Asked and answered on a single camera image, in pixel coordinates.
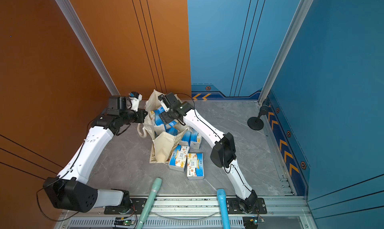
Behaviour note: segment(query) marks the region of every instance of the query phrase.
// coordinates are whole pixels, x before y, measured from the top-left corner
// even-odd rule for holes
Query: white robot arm
[[[124,190],[98,190],[87,184],[91,170],[102,150],[120,127],[130,123],[143,123],[147,112],[138,109],[141,95],[132,92],[130,97],[112,96],[105,113],[97,116],[87,137],[70,162],[56,178],[47,178],[43,188],[55,208],[88,212],[95,207],[113,206],[116,212],[125,213],[131,207],[129,192]],[[160,118],[165,123],[179,120],[193,127],[212,147],[211,160],[226,172],[235,188],[240,209],[249,213],[255,207],[257,195],[245,180],[236,159],[233,136],[214,128],[188,103],[181,103],[173,93],[159,96],[165,111]]]
[[[211,160],[215,165],[226,172],[235,188],[236,196],[239,199],[240,209],[249,213],[255,208],[257,195],[252,187],[247,183],[241,172],[237,159],[236,149],[233,136],[230,133],[224,134],[216,129],[208,121],[188,103],[181,103],[173,93],[166,96],[159,96],[161,105],[165,111],[159,116],[164,123],[169,123],[172,120],[182,121],[194,128],[212,147],[210,155]]]
[[[143,123],[147,112],[139,109],[142,96],[132,92],[130,97],[111,96],[108,107],[97,116],[87,137],[70,162],[56,178],[47,178],[43,188],[55,208],[87,212],[95,207],[115,206],[117,211],[131,207],[129,192],[124,190],[97,190],[87,186],[89,175],[104,147],[120,127]]]

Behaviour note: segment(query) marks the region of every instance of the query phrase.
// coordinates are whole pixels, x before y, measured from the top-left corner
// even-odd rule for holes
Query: blue wall
[[[272,87],[320,229],[383,228],[383,1],[314,0]]]
[[[225,96],[260,90],[299,2],[188,0],[192,91],[197,84]]]

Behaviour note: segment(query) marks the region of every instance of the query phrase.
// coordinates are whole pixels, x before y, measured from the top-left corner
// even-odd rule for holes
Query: teal handle
[[[144,205],[143,211],[141,212],[139,222],[137,224],[137,229],[141,229],[144,225],[144,222],[147,220],[149,211],[152,208],[153,201],[155,200],[157,191],[160,189],[162,179],[156,178],[152,184],[151,192],[149,193],[148,199]]]

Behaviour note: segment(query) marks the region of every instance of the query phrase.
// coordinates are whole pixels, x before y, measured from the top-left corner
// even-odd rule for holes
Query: yellow chevron stripe
[[[207,97],[210,95],[211,93],[208,93],[206,96],[203,96],[203,99],[204,100],[208,100]]]
[[[280,139],[280,151],[281,151],[281,144],[284,144],[284,145],[288,146],[287,143],[286,143],[285,141],[283,141],[283,140]]]
[[[297,171],[297,173],[300,173],[300,172],[299,172],[299,169],[297,169],[297,167],[295,167],[295,166],[292,165],[292,164],[289,164],[289,175],[292,176],[292,169],[294,169],[295,171]]]
[[[273,112],[268,112],[268,121],[270,121],[269,118],[271,115],[274,116],[275,114]]]
[[[284,161],[287,162],[287,155],[293,159],[293,156],[291,153],[288,153],[287,151],[284,151]]]
[[[200,95],[201,95],[201,93],[199,93],[199,94],[195,95],[195,96],[193,97],[193,99],[194,99],[195,101],[197,101],[197,99],[196,99],[196,98],[197,98],[198,96],[200,96]]]
[[[279,123],[277,123],[277,121],[272,120],[272,131],[273,131],[273,124],[279,125]]]

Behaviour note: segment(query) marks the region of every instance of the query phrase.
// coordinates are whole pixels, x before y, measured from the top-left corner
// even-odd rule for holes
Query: gray marble surface
[[[264,131],[247,126],[258,109],[253,101],[196,101],[196,110],[213,126],[235,139],[239,166],[258,195],[284,195]],[[131,195],[147,195],[153,180],[162,178],[159,194],[216,195],[224,188],[227,195],[235,190],[223,169],[209,158],[211,148],[203,140],[199,151],[204,159],[204,180],[188,180],[186,172],[169,169],[168,165],[149,163],[151,138],[137,134],[137,124],[120,136],[114,136],[101,153],[88,182],[98,189],[124,189]]]

